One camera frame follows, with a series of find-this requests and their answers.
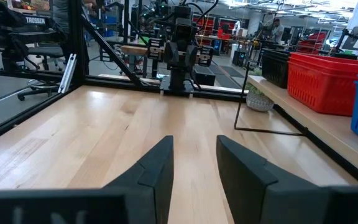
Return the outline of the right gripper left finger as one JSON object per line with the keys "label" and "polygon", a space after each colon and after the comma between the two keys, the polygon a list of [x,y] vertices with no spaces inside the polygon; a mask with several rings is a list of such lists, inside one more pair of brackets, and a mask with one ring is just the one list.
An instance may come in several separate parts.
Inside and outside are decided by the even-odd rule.
{"label": "right gripper left finger", "polygon": [[0,223],[167,223],[173,136],[100,189],[0,191]]}

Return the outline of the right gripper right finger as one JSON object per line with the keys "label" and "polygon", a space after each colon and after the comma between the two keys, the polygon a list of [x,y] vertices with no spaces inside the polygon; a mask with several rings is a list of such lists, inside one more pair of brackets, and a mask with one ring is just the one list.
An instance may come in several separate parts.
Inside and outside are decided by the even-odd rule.
{"label": "right gripper right finger", "polygon": [[224,135],[216,159],[235,223],[358,223],[358,185],[320,187]]}

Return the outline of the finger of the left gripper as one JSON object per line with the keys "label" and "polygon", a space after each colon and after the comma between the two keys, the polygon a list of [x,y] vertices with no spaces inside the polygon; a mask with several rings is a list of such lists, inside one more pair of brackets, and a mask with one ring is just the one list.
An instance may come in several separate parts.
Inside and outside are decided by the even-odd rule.
{"label": "finger of the left gripper", "polygon": [[202,67],[209,67],[214,55],[214,49],[211,46],[201,46],[198,48],[197,64]]}
{"label": "finger of the left gripper", "polygon": [[158,38],[150,38],[148,42],[147,57],[156,60],[163,61],[164,53],[164,40]]}

